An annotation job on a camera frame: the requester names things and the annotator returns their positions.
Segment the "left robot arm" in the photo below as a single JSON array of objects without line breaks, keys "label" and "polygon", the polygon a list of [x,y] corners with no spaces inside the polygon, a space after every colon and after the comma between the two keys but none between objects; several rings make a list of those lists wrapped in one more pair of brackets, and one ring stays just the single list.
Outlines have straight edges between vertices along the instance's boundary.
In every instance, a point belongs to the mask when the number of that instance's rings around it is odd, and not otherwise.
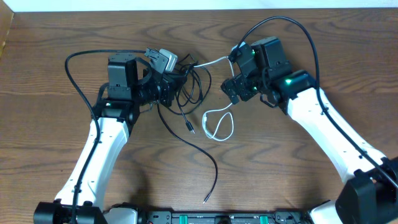
[{"label": "left robot arm", "polygon": [[140,223],[137,209],[117,205],[103,210],[105,191],[116,159],[127,143],[140,107],[170,106],[186,77],[173,72],[178,57],[165,49],[110,50],[108,82],[90,106],[90,132],[78,162],[53,202],[40,202],[34,223]]}]

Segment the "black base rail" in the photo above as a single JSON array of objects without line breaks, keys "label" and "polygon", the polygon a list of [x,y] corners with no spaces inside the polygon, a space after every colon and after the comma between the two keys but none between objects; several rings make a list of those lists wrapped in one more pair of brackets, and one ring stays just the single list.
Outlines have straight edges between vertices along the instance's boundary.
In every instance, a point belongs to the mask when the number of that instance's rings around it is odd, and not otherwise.
[{"label": "black base rail", "polygon": [[108,223],[142,224],[306,224],[312,221],[302,212],[276,211],[266,213],[200,213],[170,211],[112,211],[104,215]]}]

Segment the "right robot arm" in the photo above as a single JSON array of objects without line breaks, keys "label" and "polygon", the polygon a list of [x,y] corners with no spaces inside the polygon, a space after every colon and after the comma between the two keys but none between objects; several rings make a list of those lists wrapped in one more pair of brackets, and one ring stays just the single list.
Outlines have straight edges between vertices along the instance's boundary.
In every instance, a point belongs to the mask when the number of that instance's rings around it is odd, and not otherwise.
[{"label": "right robot arm", "polygon": [[312,223],[388,223],[397,219],[397,159],[366,142],[334,109],[315,79],[305,70],[294,72],[280,40],[268,37],[231,49],[239,75],[221,89],[232,104],[255,95],[280,108],[316,141],[337,170],[343,190],[308,212]]}]

